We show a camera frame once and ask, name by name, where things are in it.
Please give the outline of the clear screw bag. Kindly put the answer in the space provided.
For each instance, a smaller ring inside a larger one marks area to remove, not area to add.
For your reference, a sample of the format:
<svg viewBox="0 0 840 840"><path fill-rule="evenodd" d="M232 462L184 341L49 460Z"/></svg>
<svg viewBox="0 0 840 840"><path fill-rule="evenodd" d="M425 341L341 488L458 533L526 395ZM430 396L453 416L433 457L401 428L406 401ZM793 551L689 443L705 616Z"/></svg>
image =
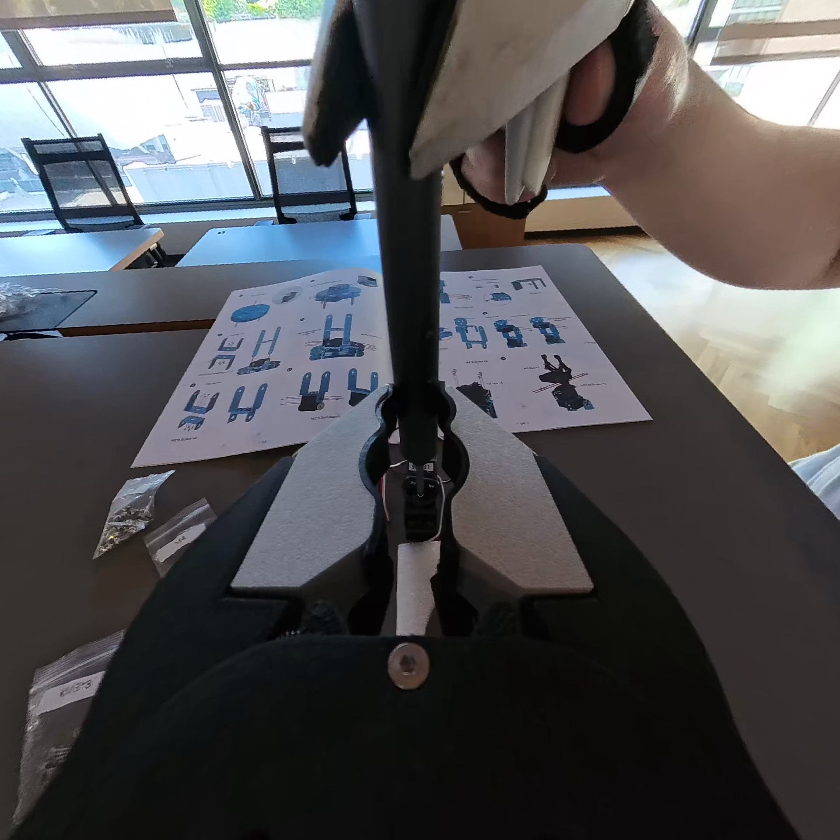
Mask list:
<svg viewBox="0 0 840 840"><path fill-rule="evenodd" d="M143 531L154 518L154 499L158 489L174 474L160 474L128 479L112 500L93 559L101 557Z"/></svg>
<svg viewBox="0 0 840 840"><path fill-rule="evenodd" d="M205 498L179 511L173 518L143 536L144 546L160 578L164 578L184 552L215 522Z"/></svg>
<svg viewBox="0 0 840 840"><path fill-rule="evenodd" d="M118 631L36 669L28 692L13 827L22 823L67 759L123 636Z"/></svg>

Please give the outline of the black mesh chair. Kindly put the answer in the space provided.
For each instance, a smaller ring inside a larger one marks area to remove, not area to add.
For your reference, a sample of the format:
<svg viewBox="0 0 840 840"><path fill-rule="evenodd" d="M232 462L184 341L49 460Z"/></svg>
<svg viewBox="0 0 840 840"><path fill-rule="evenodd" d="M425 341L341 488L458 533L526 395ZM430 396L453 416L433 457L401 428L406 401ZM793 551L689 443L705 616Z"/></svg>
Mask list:
<svg viewBox="0 0 840 840"><path fill-rule="evenodd" d="M102 136L22 143L59 224L69 234L142 228Z"/></svg>
<svg viewBox="0 0 840 840"><path fill-rule="evenodd" d="M266 152L270 194L279 225L296 224L286 208L345 205L318 215L320 221L351 221L358 213L346 144L329 165L318 165L307 151L300 127L260 128Z"/></svg>

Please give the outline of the black screwdriver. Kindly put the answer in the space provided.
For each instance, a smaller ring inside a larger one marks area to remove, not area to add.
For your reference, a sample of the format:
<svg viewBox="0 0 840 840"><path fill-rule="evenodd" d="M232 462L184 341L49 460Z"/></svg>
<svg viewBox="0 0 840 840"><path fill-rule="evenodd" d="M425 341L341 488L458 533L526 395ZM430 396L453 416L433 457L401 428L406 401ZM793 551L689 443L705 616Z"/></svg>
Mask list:
<svg viewBox="0 0 840 840"><path fill-rule="evenodd" d="M371 76L374 195L402 456L416 499L437 491L438 282L443 176L413 176L410 150L446 34L450 2L359 1Z"/></svg>

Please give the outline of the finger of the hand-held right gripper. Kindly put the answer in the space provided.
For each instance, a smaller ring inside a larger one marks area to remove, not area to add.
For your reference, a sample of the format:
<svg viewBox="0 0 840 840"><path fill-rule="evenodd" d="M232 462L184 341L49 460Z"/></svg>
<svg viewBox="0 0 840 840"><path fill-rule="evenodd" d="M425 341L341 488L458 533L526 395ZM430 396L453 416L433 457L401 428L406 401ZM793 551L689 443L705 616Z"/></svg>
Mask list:
<svg viewBox="0 0 840 840"><path fill-rule="evenodd" d="M303 142L316 165L335 161L369 104L370 74L353 3L325 2L303 113Z"/></svg>
<svg viewBox="0 0 840 840"><path fill-rule="evenodd" d="M629 2L457 2L409 152L415 179L504 129L616 29Z"/></svg>

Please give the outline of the person's light clothing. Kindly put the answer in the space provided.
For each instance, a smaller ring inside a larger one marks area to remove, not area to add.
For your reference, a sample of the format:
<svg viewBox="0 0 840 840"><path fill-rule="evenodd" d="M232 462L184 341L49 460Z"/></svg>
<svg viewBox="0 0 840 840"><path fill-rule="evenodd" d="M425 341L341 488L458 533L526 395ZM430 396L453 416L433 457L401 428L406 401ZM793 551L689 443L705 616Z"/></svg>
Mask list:
<svg viewBox="0 0 840 840"><path fill-rule="evenodd" d="M822 503L835 515L839 512L839 451L840 445L822 452L798 458L789 463Z"/></svg>

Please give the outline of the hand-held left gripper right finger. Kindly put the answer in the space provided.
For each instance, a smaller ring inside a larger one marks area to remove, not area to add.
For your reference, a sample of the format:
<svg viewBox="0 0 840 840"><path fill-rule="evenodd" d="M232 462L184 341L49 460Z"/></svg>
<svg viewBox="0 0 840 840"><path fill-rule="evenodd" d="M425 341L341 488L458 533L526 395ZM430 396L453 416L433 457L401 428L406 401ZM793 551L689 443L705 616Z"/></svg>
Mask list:
<svg viewBox="0 0 840 840"><path fill-rule="evenodd" d="M438 417L444 501L435 610L445 636L469 636L498 604L588 596L592 579L535 453L454 387Z"/></svg>

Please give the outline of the person's right hand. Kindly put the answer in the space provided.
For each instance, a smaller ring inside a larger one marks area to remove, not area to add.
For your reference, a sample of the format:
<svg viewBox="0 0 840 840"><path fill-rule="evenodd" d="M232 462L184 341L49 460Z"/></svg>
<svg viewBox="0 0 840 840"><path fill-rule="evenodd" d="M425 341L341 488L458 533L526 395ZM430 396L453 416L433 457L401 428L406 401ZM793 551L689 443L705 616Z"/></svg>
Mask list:
<svg viewBox="0 0 840 840"><path fill-rule="evenodd" d="M502 129L450 168L466 195L502 217L525 217L554 187L600 185L620 196L643 167L664 166L665 153L655 148L676 142L677 125L705 82L676 28L653 3L634 2L616 31L573 66L537 192L505 202Z"/></svg>

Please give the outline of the assembly instruction sheet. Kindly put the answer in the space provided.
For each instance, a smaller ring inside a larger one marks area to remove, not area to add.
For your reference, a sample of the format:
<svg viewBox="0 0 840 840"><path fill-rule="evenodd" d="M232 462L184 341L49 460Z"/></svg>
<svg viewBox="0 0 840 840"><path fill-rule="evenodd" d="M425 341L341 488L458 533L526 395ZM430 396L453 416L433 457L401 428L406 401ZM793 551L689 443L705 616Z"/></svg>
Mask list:
<svg viewBox="0 0 840 840"><path fill-rule="evenodd" d="M439 304L439 378L508 432L651 419L545 268L444 271ZM372 269L235 290L132 466L302 445L391 383Z"/></svg>

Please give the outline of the adjoining dark desk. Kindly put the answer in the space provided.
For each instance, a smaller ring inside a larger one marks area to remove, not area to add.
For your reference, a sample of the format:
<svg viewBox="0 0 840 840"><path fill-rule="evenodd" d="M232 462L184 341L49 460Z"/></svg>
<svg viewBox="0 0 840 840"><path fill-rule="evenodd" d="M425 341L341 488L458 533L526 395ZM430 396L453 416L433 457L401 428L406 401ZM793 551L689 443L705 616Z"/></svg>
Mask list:
<svg viewBox="0 0 840 840"><path fill-rule="evenodd" d="M584 245L527 245L445 251L444 271L500 270L542 266L570 302L593 302L619 288L610 270ZM379 272L378 255L304 259L225 266L125 269L55 276L25 276L14 282L54 291L95 290L96 296L58 329L68 335L200 329L211 326L232 291L263 287L337 268Z"/></svg>

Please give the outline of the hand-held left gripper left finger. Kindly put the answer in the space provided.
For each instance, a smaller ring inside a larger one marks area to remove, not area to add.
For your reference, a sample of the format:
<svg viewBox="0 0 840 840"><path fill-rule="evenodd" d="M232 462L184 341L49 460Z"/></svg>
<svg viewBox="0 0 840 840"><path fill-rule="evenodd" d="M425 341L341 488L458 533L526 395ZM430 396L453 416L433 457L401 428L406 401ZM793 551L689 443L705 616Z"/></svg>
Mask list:
<svg viewBox="0 0 840 840"><path fill-rule="evenodd" d="M394 585L378 481L390 465L384 385L300 448L232 592L330 604L352 634L380 635Z"/></svg>

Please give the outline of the light grey table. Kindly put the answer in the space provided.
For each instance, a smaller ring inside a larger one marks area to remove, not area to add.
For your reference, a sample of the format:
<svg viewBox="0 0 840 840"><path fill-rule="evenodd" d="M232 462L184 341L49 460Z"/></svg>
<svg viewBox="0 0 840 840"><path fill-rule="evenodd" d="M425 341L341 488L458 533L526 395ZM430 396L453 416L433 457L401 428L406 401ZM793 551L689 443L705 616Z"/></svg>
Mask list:
<svg viewBox="0 0 840 840"><path fill-rule="evenodd" d="M1 237L1 277L123 270L163 239L158 227Z"/></svg>
<svg viewBox="0 0 840 840"><path fill-rule="evenodd" d="M212 228L179 261L178 267L225 266L304 259L378 256L375 219Z"/></svg>

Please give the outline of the beige roller blind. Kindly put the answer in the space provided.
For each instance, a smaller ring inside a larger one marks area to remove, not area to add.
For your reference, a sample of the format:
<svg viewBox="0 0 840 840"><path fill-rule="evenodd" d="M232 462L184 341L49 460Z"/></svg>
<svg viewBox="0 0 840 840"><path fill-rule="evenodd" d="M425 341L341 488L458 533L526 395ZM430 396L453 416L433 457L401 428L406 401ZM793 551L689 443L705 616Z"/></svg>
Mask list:
<svg viewBox="0 0 840 840"><path fill-rule="evenodd" d="M170 1L1 1L1 29L175 22Z"/></svg>
<svg viewBox="0 0 840 840"><path fill-rule="evenodd" d="M712 67L839 57L839 34L738 38L718 42Z"/></svg>

